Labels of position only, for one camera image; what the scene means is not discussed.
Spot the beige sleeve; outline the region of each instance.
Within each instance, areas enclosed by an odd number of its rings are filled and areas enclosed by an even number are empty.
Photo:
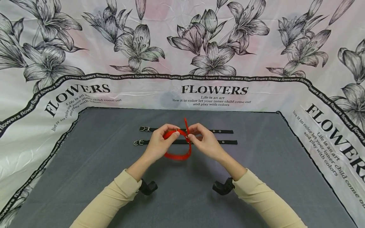
[[[271,228],[307,228],[293,209],[250,170],[233,181],[235,193],[255,208]]]
[[[117,211],[137,195],[137,182],[123,170],[109,186],[81,212],[70,228],[107,228]]]

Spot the gray table surface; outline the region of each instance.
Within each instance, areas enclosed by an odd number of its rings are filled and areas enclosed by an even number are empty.
[[[248,112],[88,109],[20,209],[10,228],[67,228],[94,197],[146,146],[133,141],[150,138],[140,126],[171,123],[184,127],[200,122],[216,134],[239,163],[248,167],[278,193],[310,228],[354,228],[336,196],[279,114]],[[170,151],[185,153],[187,145]],[[186,161],[161,158],[144,179],[158,184],[151,196],[138,194],[115,216],[111,228],[135,227],[267,227],[258,213],[232,191],[220,196],[215,180],[228,173],[194,146]]]

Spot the right hand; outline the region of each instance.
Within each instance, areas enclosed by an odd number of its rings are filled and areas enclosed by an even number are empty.
[[[208,157],[217,161],[226,153],[215,138],[213,132],[209,131],[200,123],[191,125],[189,131],[188,138]]]

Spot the forearm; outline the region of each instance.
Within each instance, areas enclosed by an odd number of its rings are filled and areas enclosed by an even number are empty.
[[[134,199],[152,163],[148,157],[140,157],[91,201],[70,228],[106,228],[118,210]]]
[[[143,154],[126,172],[131,175],[137,182],[141,180],[143,174],[155,161],[148,155]]]
[[[235,181],[238,181],[247,172],[246,168],[226,152],[222,152],[222,156],[217,159],[217,161],[227,170]]]
[[[306,228],[294,210],[250,170],[229,155],[219,161],[233,178],[235,193],[250,204],[271,228]]]

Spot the red strap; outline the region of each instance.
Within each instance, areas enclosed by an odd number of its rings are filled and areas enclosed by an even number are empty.
[[[190,139],[188,138],[188,135],[190,134],[190,131],[189,131],[189,127],[188,127],[188,123],[186,121],[186,118],[185,118],[185,125],[186,125],[186,129],[187,129],[187,134],[184,131],[180,130],[180,129],[177,129],[177,131],[181,135],[183,135],[185,137],[185,140],[189,143],[189,151],[184,155],[170,154],[169,152],[166,152],[165,157],[170,158],[172,160],[178,160],[178,161],[186,160],[190,157],[190,155],[191,155],[191,143],[190,143]],[[176,132],[176,131],[166,132],[166,134],[164,134],[164,139],[168,139],[174,132]]]

